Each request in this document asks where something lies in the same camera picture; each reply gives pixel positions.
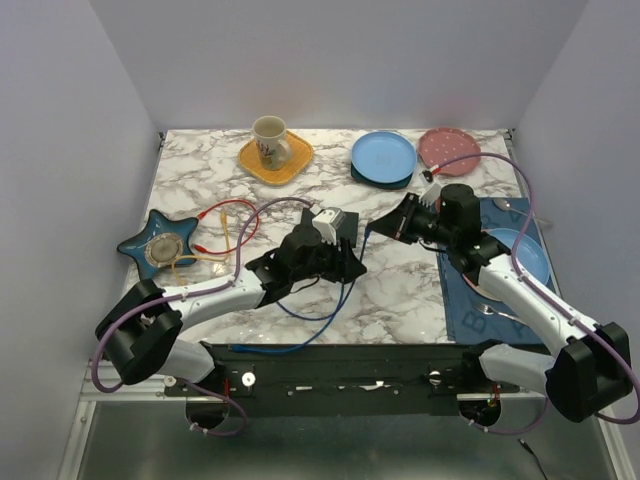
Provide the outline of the black network switch box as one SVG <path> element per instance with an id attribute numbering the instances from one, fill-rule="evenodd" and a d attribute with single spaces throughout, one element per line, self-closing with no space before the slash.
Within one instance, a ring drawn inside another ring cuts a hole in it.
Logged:
<path id="1" fill-rule="evenodd" d="M 303 225 L 311 225 L 314 215 L 308 208 L 303 208 L 301 212 L 300 223 Z M 346 211 L 345 219 L 337 229 L 337 237 L 339 239 L 346 238 L 352 247 L 357 246 L 358 242 L 358 223 L 359 214 L 357 212 Z"/>

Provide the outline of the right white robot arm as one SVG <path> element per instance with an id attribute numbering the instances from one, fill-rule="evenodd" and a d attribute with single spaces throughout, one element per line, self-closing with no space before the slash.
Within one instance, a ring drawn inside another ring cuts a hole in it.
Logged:
<path id="1" fill-rule="evenodd" d="M 368 230 L 412 244 L 444 246 L 450 264 L 472 283 L 500 299 L 542 341 L 547 355 L 506 344 L 489 347 L 464 362 L 460 379 L 480 392 L 496 382 L 545 395 L 566 419 L 581 422 L 639 391 L 631 368 L 629 337 L 614 322 L 601 325 L 567 304 L 530 274 L 507 246 L 482 226 L 480 201 L 471 187 L 445 186 L 440 208 L 408 193 Z"/>

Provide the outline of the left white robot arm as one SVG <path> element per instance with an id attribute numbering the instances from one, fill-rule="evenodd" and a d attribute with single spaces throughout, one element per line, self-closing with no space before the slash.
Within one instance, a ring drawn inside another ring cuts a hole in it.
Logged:
<path id="1" fill-rule="evenodd" d="M 124 385 L 163 373 L 187 379 L 201 395 L 214 393 L 220 368 L 204 346 L 181 341 L 179 334 L 228 313 L 277 303 L 302 280 L 353 283 L 367 271 L 353 252 L 357 220 L 355 214 L 341 224 L 322 215 L 305 218 L 277 248 L 224 277 L 166 289 L 151 279 L 139 281 L 96 327 L 94 358 L 107 358 Z"/>

